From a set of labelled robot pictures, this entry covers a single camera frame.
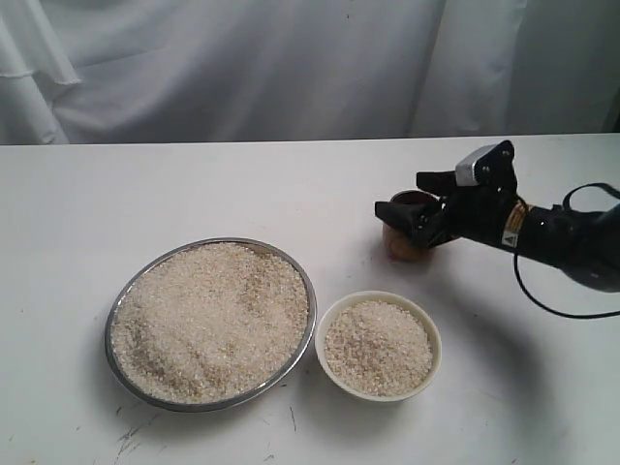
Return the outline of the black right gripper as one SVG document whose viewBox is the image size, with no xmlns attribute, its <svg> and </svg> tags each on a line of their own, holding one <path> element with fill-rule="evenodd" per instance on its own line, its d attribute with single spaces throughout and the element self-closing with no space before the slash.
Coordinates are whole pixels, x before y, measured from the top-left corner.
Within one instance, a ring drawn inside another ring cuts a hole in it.
<svg viewBox="0 0 620 465">
<path fill-rule="evenodd" d="M 488 185 L 458 187 L 455 171 L 420 171 L 417 187 L 435 201 L 376 201 L 375 216 L 420 248 L 464 237 L 495 248 L 517 246 L 526 208 L 519 204 L 514 145 L 503 140 Z"/>
</svg>

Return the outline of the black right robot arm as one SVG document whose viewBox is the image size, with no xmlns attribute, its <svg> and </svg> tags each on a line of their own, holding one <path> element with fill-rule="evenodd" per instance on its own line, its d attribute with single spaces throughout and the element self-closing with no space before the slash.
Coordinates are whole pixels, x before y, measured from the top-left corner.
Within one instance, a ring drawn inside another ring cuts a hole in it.
<svg viewBox="0 0 620 465">
<path fill-rule="evenodd" d="M 517 194 L 514 146 L 476 149 L 451 171 L 421 171 L 414 204 L 378 201 L 375 215 L 416 249 L 466 238 L 563 271 L 601 292 L 619 290 L 619 209 L 577 211 L 565 197 L 550 208 Z"/>
</svg>

